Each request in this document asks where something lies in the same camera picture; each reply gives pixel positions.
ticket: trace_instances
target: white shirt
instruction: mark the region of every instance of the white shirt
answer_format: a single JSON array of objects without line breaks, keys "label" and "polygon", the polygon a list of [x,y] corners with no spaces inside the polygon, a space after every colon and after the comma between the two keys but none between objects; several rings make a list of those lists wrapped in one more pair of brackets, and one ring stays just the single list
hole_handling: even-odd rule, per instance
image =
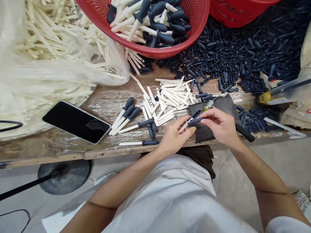
[{"label": "white shirt", "polygon": [[[217,201],[206,169],[188,157],[173,155],[152,170],[103,232],[256,231]],[[277,217],[266,232],[311,232],[311,227],[290,217]]]}]

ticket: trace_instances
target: gray cloth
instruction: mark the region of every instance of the gray cloth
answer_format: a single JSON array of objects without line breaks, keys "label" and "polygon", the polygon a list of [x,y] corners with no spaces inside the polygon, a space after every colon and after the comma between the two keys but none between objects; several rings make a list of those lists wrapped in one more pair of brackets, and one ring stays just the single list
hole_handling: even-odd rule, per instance
[{"label": "gray cloth", "polygon": [[[206,102],[190,105],[190,115],[195,114],[198,110],[202,110],[204,105],[206,105]],[[233,115],[236,123],[241,125],[241,121],[239,119],[239,115],[237,114],[236,107],[229,94],[226,96],[218,97],[215,101],[214,107],[224,111],[225,113]],[[200,124],[195,124],[195,126],[197,128],[197,130],[195,131],[197,136],[195,143],[201,143],[203,141],[208,141],[215,138],[213,132],[207,126]]]}]

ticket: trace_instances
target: smartphone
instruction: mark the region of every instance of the smartphone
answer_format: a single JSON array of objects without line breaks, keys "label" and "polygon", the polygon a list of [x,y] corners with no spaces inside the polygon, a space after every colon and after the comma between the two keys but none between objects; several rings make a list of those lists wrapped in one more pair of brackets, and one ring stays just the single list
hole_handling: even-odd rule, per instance
[{"label": "smartphone", "polygon": [[93,144],[99,143],[111,128],[107,122],[65,101],[58,102],[42,120]]}]

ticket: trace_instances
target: red plastic basket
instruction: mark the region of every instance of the red plastic basket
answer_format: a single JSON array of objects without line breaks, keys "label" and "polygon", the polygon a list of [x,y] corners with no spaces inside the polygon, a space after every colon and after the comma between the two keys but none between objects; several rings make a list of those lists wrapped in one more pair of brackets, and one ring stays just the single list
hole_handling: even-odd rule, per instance
[{"label": "red plastic basket", "polygon": [[188,40],[171,48],[156,49],[129,42],[111,31],[111,27],[106,20],[108,4],[111,2],[110,0],[76,1],[86,16],[107,36],[145,57],[154,59],[170,58],[192,45],[203,31],[210,10],[210,0],[183,0],[181,6],[184,8],[185,13],[189,15],[192,27],[191,30],[187,32]]},{"label": "red plastic basket", "polygon": [[229,28],[249,24],[280,0],[211,0],[210,14]]}]

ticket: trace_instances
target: left hand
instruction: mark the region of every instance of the left hand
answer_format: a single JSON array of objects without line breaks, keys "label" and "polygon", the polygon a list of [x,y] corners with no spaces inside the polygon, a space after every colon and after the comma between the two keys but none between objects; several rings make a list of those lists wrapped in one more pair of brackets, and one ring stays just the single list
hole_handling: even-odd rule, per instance
[{"label": "left hand", "polygon": [[165,127],[163,138],[157,148],[159,153],[164,156],[163,159],[179,151],[187,139],[196,131],[196,127],[187,127],[180,134],[178,133],[181,126],[190,118],[191,116],[182,116]]}]

